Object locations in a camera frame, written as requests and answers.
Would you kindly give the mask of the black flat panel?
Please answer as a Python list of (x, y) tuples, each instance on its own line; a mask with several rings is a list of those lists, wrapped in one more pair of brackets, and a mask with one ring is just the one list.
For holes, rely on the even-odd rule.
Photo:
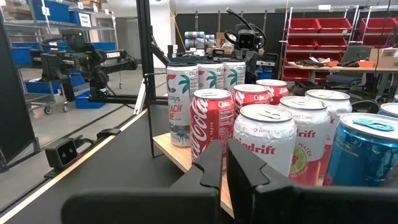
[(0, 16), (0, 173), (40, 152)]

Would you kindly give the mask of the blue grey fabric rolls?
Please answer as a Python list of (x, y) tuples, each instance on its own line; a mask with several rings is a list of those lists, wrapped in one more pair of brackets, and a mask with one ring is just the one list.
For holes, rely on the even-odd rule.
[(188, 49), (206, 49), (216, 45), (215, 36), (206, 35), (203, 31), (186, 31), (184, 37), (184, 46)]

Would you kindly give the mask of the wooden work table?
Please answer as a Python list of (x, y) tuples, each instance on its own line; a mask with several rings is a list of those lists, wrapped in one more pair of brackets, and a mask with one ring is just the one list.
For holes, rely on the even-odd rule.
[(333, 75), (334, 72), (349, 72), (349, 73), (363, 73), (363, 80), (366, 81), (366, 74), (373, 73), (375, 76), (381, 75), (379, 88), (377, 89), (375, 100), (382, 98), (384, 90), (387, 88), (387, 81), (389, 79), (389, 75), (392, 76), (392, 82), (390, 85), (389, 93), (392, 96), (389, 98), (393, 98), (395, 95), (398, 95), (398, 68), (373, 68), (373, 67), (305, 67), (302, 65), (297, 65), (295, 62), (288, 62), (289, 65), (294, 68), (298, 68), (301, 70), (310, 70), (311, 75), (308, 79), (309, 82), (315, 83), (315, 73), (316, 72), (329, 72)]

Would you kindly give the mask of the red Coca-Cola can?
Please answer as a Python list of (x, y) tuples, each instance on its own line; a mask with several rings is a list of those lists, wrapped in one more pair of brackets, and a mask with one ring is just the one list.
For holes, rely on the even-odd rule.
[(243, 106), (253, 104), (269, 104), (271, 97), (264, 86), (255, 84), (240, 84), (233, 88), (234, 117), (240, 114)]
[(220, 140), (225, 164), (228, 140), (233, 137), (234, 120), (234, 102), (229, 91), (202, 89), (194, 92), (190, 104), (192, 159), (198, 158), (212, 141)]
[(272, 105), (278, 105), (281, 98), (289, 95), (287, 83), (282, 80), (261, 79), (257, 80), (256, 83), (267, 89)]

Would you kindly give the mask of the cardboard box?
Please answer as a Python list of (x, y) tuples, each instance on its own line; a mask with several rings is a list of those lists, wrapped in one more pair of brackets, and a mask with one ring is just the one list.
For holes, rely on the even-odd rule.
[(234, 48), (234, 45), (226, 39), (224, 32), (216, 33), (216, 47), (219, 48)]
[(398, 48), (372, 49), (369, 61), (374, 62), (373, 67), (398, 68)]

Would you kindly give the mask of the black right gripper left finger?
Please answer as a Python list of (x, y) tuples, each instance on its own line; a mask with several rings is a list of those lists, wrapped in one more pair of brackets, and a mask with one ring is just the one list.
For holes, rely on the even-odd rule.
[(219, 140), (168, 188), (99, 189), (72, 195), (62, 224), (218, 224), (222, 180)]

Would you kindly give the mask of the dark office chair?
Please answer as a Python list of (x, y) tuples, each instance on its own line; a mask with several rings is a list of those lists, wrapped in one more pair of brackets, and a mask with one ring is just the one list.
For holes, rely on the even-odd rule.
[[(344, 52), (342, 62), (354, 63), (358, 60), (367, 60), (373, 48), (373, 46), (350, 45)], [(334, 72), (326, 77), (326, 82), (333, 88), (338, 85), (347, 87), (364, 86), (366, 84), (366, 74), (353, 71)]]

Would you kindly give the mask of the red storage bin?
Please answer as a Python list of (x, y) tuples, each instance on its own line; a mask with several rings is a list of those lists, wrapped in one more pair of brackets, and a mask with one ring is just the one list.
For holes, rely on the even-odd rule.
[(310, 37), (289, 37), (287, 50), (315, 50), (317, 40)]
[(398, 18), (362, 18), (359, 24), (359, 33), (392, 33), (394, 28), (398, 26)]
[(315, 18), (292, 19), (289, 25), (290, 33), (318, 33), (320, 29), (320, 23)]
[(344, 37), (321, 37), (316, 42), (317, 50), (345, 50), (348, 46)]
[(346, 34), (352, 30), (352, 25), (345, 17), (318, 18), (320, 33)]
[(393, 35), (362, 35), (357, 36), (357, 41), (362, 41), (363, 45), (374, 46), (377, 49), (393, 47), (395, 43), (395, 38)]

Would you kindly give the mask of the blue storage bin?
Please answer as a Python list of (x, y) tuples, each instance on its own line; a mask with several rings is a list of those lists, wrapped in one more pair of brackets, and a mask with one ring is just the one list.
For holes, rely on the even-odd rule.
[(82, 27), (91, 27), (91, 16), (90, 14), (78, 11), (69, 12), (70, 23), (76, 24)]
[[(31, 2), (35, 18), (38, 21), (44, 21), (45, 15), (42, 12), (42, 0), (31, 0)], [(44, 5), (49, 9), (50, 15), (47, 16), (49, 21), (70, 22), (69, 5), (49, 0), (44, 0)]]
[(30, 47), (11, 47), (14, 65), (30, 65)]
[[(39, 79), (25, 80), (25, 87), (29, 93), (51, 94), (49, 82), (42, 82)], [(61, 94), (61, 86), (52, 82), (52, 90), (54, 94)]]
[(91, 96), (89, 90), (75, 96), (76, 109), (98, 109), (105, 105), (105, 103), (89, 102), (88, 98)]
[(116, 50), (115, 42), (91, 42), (91, 45), (96, 50), (114, 51)]

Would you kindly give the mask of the white pink Spindrift can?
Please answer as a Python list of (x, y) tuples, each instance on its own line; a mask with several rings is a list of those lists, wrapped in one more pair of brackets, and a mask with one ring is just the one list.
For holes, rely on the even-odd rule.
[(290, 174), (297, 127), (280, 106), (243, 106), (234, 123), (234, 138), (284, 176)]
[(327, 112), (330, 115), (330, 125), (326, 135), (325, 150), (320, 160), (320, 175), (325, 175), (330, 160), (335, 130), (340, 116), (352, 112), (352, 106), (349, 101), (350, 96), (346, 93), (333, 90), (307, 90), (305, 96), (322, 100), (327, 105)]
[(315, 185), (330, 125), (327, 105), (316, 98), (286, 96), (279, 106), (293, 114), (297, 127), (289, 178), (298, 184)]

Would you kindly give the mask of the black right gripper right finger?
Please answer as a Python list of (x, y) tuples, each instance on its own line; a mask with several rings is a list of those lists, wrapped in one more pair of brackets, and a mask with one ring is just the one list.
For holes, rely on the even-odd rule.
[(398, 189), (296, 184), (235, 139), (227, 163), (236, 224), (398, 224)]

